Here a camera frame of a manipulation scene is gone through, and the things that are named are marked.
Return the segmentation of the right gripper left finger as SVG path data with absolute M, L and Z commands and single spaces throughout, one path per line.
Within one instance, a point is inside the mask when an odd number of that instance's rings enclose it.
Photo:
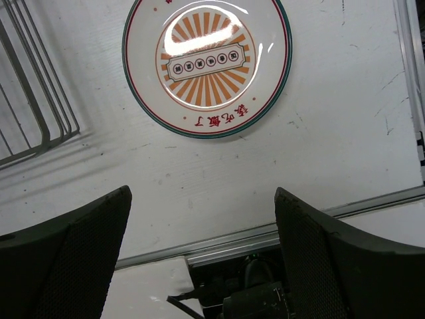
M 100 318 L 131 201 L 125 185 L 1 236 L 1 317 Z

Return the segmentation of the wire dish rack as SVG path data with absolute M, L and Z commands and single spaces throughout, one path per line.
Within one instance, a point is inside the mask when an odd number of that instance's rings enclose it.
M 1 169 L 67 142 L 80 125 L 28 1 L 1 2 Z

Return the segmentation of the white plate red pattern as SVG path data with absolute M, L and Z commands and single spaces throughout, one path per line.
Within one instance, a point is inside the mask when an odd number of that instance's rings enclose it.
M 281 96 L 293 56 L 281 1 L 136 1 L 122 61 L 142 110 L 198 139 L 237 134 Z

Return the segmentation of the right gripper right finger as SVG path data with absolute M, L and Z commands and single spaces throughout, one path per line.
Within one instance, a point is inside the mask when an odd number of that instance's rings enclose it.
M 424 317 L 424 248 L 362 231 L 281 187 L 274 204 L 296 318 Z

